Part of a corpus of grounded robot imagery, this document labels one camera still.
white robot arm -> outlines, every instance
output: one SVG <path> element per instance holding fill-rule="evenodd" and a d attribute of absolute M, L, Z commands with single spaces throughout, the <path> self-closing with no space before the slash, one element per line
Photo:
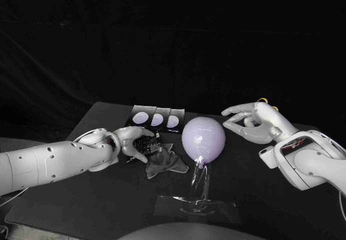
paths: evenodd
<path fill-rule="evenodd" d="M 87 132 L 76 141 L 63 141 L 0 153 L 0 196 L 29 187 L 54 183 L 87 170 L 106 169 L 117 163 L 120 150 L 145 163 L 148 158 L 133 142 L 155 136 L 148 129 L 130 126 L 110 132 L 104 128 Z"/>
<path fill-rule="evenodd" d="M 329 182 L 346 195 L 345 148 L 319 131 L 299 131 L 264 102 L 233 106 L 221 114 L 231 113 L 237 115 L 224 123 L 228 129 L 257 144 L 277 142 L 260 151 L 260 157 L 272 169 L 279 167 L 293 186 L 306 190 Z M 236 124 L 243 119 L 247 127 Z M 303 141 L 312 143 L 299 148 Z M 287 148 L 298 150 L 286 155 Z"/>

black table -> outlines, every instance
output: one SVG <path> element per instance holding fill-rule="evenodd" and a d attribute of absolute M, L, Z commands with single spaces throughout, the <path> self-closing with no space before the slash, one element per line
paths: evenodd
<path fill-rule="evenodd" d="M 133 107 L 99 102 L 67 140 L 96 128 L 117 130 Z M 185 124 L 197 117 L 223 123 L 228 117 L 185 113 Z M 211 165 L 210 199 L 238 205 L 238 229 L 266 239 L 346 239 L 339 192 L 328 183 L 300 191 L 279 169 L 270 169 L 259 152 L 269 145 L 249 142 L 228 129 L 225 149 Z M 163 133 L 165 143 L 194 169 L 182 145 L 182 135 Z M 155 216 L 158 195 L 189 196 L 194 171 L 159 173 L 148 179 L 146 164 L 120 162 L 99 172 L 87 171 L 52 184 L 31 188 L 6 221 L 81 239 L 112 240 L 133 231 L 182 219 Z"/>

